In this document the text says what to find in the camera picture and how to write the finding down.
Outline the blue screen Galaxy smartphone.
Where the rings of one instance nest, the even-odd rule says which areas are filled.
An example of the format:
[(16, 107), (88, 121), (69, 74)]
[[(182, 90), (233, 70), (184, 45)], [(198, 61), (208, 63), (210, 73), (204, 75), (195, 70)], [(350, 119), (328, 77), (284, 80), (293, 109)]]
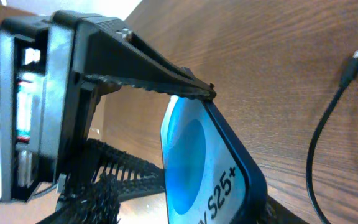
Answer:
[(265, 177), (214, 103), (171, 97), (160, 138), (169, 223), (256, 223)]

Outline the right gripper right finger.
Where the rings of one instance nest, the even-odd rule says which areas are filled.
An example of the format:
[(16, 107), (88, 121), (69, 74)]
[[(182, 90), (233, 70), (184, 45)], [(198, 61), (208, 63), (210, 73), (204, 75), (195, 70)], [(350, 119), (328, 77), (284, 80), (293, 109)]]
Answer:
[(88, 80), (189, 99), (211, 101), (216, 96), (212, 85), (170, 63), (120, 19), (82, 18), (76, 32), (81, 50), (79, 71)]

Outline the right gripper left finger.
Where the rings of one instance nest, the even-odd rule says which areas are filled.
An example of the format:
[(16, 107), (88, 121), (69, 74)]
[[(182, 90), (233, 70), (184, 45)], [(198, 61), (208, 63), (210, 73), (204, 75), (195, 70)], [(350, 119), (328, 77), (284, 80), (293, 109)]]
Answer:
[(163, 169), (97, 139), (60, 183), (56, 210), (42, 223), (119, 223), (122, 202), (165, 192)]

